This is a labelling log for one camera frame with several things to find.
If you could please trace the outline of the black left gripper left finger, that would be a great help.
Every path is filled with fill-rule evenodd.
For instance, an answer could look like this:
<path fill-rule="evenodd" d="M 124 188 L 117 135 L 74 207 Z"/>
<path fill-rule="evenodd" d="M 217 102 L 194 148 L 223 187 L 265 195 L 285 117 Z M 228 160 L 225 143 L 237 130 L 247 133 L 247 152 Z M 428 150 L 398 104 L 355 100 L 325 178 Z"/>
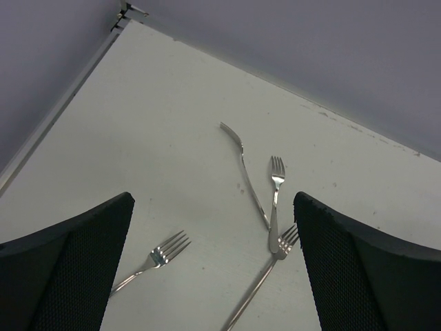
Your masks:
<path fill-rule="evenodd" d="M 2 330 L 99 330 L 135 200 L 123 192 L 1 244 Z"/>

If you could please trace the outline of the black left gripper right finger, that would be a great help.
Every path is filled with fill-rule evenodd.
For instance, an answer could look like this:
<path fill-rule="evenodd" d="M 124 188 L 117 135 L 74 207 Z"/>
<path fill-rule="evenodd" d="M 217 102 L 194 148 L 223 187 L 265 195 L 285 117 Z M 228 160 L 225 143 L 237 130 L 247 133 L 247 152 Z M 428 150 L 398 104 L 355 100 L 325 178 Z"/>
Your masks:
<path fill-rule="evenodd" d="M 322 330 L 439 330 L 440 251 L 386 234 L 304 192 L 294 218 Z"/>

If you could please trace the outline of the long steel fork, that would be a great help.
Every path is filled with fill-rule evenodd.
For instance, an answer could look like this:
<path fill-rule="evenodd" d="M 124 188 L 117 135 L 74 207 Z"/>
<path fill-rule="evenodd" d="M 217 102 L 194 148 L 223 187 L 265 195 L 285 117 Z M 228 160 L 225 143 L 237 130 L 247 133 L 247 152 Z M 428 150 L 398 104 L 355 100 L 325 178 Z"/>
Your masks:
<path fill-rule="evenodd" d="M 298 227 L 296 224 L 293 224 L 290 228 L 288 228 L 285 232 L 283 232 L 278 238 L 278 251 L 275 254 L 272 254 L 269 263 L 265 267 L 265 269 L 261 272 L 261 274 L 256 278 L 256 280 L 252 283 L 244 297 L 241 299 L 240 303 L 236 306 L 229 319 L 223 326 L 222 330 L 230 331 L 241 315 L 246 310 L 247 306 L 250 304 L 257 291 L 260 289 L 262 284 L 265 282 L 266 278 L 269 276 L 270 272 L 274 269 L 274 266 L 278 261 L 282 261 L 286 259 L 287 255 L 290 253 L 291 249 L 295 245 L 295 243 L 299 240 L 298 236 Z"/>

